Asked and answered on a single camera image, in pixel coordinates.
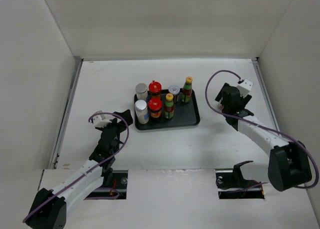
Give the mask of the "small white lid jar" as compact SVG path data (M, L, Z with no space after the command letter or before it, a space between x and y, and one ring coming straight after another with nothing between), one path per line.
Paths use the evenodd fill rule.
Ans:
M220 111L222 111L223 108L224 108L224 106L223 106L221 103L218 103L217 108L218 108Z
M170 85L168 92L173 95L173 103L176 104L179 101L180 87L176 84Z

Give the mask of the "white bead jar silver lid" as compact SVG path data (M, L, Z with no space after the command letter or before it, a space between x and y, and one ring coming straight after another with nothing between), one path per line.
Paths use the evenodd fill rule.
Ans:
M135 93L138 100L146 101L148 97L148 87L144 83L139 83L135 87Z

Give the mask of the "red lid sauce jar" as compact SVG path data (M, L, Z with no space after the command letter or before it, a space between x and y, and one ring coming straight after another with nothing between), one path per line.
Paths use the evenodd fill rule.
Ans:
M153 121L160 121L162 119L162 101L159 98L151 98L148 101L148 110L150 119Z
M158 82L153 80L149 86L148 86L148 90L149 90L149 94L150 94L150 98L154 99L154 98L158 98L161 99L162 98L162 85Z

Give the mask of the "yellow cap sauce bottle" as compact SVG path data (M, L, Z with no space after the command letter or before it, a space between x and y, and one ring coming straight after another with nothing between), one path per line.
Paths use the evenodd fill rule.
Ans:
M192 96L192 82L193 82L193 78L191 76L187 76L185 78L185 83L184 86L182 88L182 92L181 92L181 102L183 104L187 104L190 102L191 100L191 96Z
M167 120L171 120L174 116L174 110L174 96L172 93L167 93L164 102L164 118Z

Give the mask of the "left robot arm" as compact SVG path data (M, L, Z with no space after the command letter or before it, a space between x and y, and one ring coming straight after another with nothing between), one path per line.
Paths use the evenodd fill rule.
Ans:
M133 123L130 110L124 112L97 111L88 118L95 129L101 132L97 146L85 163L59 185L40 189L32 202L23 223L32 229L62 229L68 214L97 188L108 188L112 184L112 165L116 155L128 139L120 140L125 132L130 134Z

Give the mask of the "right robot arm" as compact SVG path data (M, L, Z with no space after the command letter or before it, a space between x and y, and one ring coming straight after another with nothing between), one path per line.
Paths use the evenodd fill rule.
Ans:
M242 80L237 86L228 83L222 86L215 101L220 103L226 122L268 155L267 178L276 190L283 192L311 181L309 159L299 143L266 130L257 117L246 109L252 98L249 95L251 85L249 81Z

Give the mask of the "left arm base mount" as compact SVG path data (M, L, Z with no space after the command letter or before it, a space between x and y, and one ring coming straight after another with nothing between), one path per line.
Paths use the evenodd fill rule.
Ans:
M103 184L91 192L85 200L125 200L127 198L129 172L115 170Z

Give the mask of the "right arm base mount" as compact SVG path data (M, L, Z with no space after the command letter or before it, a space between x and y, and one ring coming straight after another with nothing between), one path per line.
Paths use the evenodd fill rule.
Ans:
M263 183L245 179L241 167L253 163L252 160L237 163L233 168L215 170L215 184L220 200L264 199Z

